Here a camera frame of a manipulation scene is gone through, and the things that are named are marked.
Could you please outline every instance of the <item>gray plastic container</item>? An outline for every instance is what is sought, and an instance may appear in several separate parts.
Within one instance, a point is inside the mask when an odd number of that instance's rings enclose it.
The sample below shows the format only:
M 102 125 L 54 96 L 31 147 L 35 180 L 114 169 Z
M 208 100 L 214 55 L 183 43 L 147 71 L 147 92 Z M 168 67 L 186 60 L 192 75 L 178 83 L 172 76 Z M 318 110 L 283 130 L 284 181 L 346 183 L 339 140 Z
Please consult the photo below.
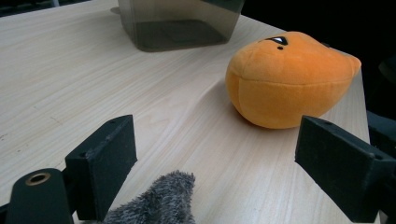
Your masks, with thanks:
M 143 51 L 227 43 L 245 0 L 119 0 L 121 22 Z

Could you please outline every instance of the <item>orange plush toy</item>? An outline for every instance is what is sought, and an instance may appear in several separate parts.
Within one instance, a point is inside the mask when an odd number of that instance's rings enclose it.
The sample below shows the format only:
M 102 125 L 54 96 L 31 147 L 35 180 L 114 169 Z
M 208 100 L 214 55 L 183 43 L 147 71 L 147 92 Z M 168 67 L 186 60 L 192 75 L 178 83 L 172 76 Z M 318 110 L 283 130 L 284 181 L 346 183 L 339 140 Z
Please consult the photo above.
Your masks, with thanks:
M 238 112 L 270 129 L 320 117 L 347 92 L 361 61 L 309 35 L 285 32 L 251 43 L 229 62 L 225 83 Z

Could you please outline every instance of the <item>stuffed toy eye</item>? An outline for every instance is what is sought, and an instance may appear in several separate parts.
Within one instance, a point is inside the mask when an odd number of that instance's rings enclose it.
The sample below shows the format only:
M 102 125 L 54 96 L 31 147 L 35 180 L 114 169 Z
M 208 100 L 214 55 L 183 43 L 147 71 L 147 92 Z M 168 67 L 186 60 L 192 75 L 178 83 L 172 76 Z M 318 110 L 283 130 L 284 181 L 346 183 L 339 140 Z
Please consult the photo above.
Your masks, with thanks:
M 284 36 L 271 37 L 271 38 L 267 38 L 266 40 L 272 40 L 283 46 L 288 45 L 288 40 Z

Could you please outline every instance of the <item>container base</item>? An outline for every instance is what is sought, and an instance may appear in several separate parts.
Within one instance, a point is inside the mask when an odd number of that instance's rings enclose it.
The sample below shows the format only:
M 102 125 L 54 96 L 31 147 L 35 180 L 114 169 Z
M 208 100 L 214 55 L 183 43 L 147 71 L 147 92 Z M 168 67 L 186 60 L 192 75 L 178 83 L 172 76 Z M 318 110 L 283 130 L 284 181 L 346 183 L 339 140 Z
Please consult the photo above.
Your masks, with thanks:
M 229 40 L 198 20 L 138 22 L 135 29 L 135 44 L 143 51 L 190 49 L 224 44 Z

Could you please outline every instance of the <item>wooden table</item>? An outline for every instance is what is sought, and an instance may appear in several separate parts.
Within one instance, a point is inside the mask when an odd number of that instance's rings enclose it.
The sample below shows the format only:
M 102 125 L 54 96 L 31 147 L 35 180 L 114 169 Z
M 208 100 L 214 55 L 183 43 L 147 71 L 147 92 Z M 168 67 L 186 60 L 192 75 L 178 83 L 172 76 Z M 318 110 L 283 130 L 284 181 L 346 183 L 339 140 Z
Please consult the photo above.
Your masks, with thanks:
M 282 30 L 241 16 L 227 44 L 146 53 L 117 6 L 93 0 L 0 19 L 0 204 L 20 177 L 64 169 L 104 122 L 133 114 L 138 162 L 113 208 L 180 170 L 196 176 L 197 223 L 350 223 L 294 162 L 298 128 L 249 124 L 225 90 L 235 52 Z M 321 118 L 369 141 L 361 74 Z

